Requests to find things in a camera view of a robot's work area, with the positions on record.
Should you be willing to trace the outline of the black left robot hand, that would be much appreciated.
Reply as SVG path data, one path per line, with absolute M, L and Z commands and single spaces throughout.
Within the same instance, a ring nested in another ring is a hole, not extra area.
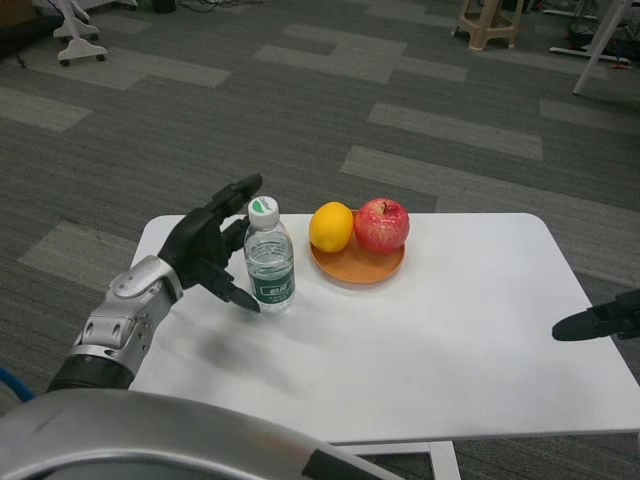
M 159 251 L 159 258 L 172 267 L 183 289 L 200 285 L 226 303 L 260 311 L 253 296 L 237 287 L 234 277 L 226 271 L 233 253 L 243 248 L 249 219 L 243 216 L 226 229 L 221 226 L 251 200 L 262 184 L 259 174 L 231 183 L 174 227 Z

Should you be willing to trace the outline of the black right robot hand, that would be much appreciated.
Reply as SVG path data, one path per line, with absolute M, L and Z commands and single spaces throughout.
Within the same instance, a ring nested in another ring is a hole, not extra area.
M 616 335 L 621 340 L 639 337 L 640 291 L 619 294 L 609 303 L 570 315 L 552 328 L 552 338 L 574 342 Z

